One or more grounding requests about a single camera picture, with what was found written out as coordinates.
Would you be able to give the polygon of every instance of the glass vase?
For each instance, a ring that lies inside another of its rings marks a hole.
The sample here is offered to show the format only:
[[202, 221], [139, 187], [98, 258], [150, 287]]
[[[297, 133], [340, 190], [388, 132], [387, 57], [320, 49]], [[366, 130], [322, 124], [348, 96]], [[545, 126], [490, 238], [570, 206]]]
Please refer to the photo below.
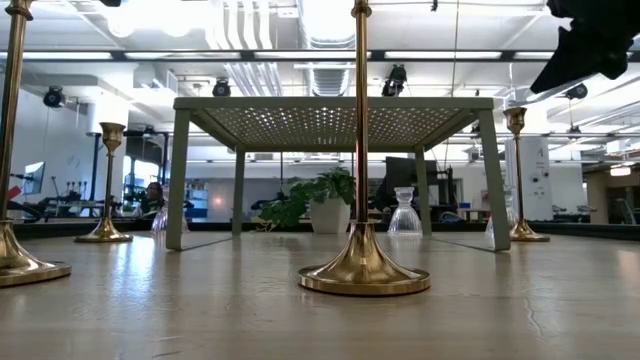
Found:
[[411, 207], [413, 187], [399, 187], [396, 191], [398, 208], [391, 217], [389, 235], [407, 235], [422, 237], [422, 223], [415, 210]]

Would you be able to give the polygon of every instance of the candlestick base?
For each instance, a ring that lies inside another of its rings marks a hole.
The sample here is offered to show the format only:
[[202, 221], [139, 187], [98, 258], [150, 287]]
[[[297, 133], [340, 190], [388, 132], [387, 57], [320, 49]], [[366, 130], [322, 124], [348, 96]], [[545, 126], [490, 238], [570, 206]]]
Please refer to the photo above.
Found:
[[351, 225], [349, 242], [331, 262], [298, 272], [298, 283], [308, 289], [339, 295], [408, 295], [428, 289], [428, 272], [406, 269], [380, 249], [373, 224]]
[[0, 221], [0, 287], [32, 284], [71, 274], [71, 266], [36, 259], [20, 246], [11, 221]]
[[78, 236], [77, 243], [118, 243], [129, 242], [133, 240], [133, 236], [125, 235], [113, 225], [110, 217], [100, 220], [100, 224], [90, 234]]
[[511, 241], [519, 242], [549, 242], [551, 238], [546, 235], [540, 235], [531, 230], [526, 220], [518, 220], [516, 225], [509, 232]]

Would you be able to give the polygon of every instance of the clear glass vase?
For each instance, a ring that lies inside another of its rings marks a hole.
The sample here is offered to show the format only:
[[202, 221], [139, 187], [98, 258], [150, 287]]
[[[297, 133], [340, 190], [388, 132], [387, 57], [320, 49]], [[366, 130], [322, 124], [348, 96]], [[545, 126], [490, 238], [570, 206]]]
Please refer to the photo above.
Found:
[[[169, 220], [169, 187], [164, 186], [162, 188], [162, 196], [164, 198], [164, 204], [158, 212], [156, 213], [156, 217], [153, 219], [151, 223], [151, 231], [160, 232], [167, 230], [168, 220]], [[187, 225], [187, 219], [184, 216], [184, 212], [182, 213], [182, 232], [189, 231]]]
[[[518, 221], [518, 215], [516, 215], [516, 212], [513, 209], [513, 188], [505, 187], [504, 203], [507, 208], [507, 221], [509, 222], [509, 228], [513, 228], [513, 226], [515, 226], [516, 222]], [[489, 218], [489, 222], [487, 223], [487, 229], [485, 230], [485, 238], [492, 241], [494, 239], [492, 218]]]
[[411, 207], [413, 187], [395, 188], [398, 208], [393, 213], [389, 224], [389, 235], [422, 236], [422, 223]]

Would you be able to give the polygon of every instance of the white planter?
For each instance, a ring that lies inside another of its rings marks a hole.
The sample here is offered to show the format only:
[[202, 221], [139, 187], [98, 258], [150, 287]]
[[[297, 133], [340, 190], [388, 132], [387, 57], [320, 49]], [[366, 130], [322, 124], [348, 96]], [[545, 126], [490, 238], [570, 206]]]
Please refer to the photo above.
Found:
[[311, 225], [317, 234], [339, 234], [347, 231], [351, 208], [342, 199], [327, 199], [319, 204], [311, 201]]

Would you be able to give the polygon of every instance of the perforated tabletop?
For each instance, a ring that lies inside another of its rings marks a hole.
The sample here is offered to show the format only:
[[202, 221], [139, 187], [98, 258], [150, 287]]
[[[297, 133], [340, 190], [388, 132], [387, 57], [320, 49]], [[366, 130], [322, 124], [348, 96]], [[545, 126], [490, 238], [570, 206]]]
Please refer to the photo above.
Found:
[[[177, 98], [176, 110], [231, 149], [354, 151], [353, 97]], [[369, 98], [369, 151], [431, 148], [492, 110], [492, 98]]]

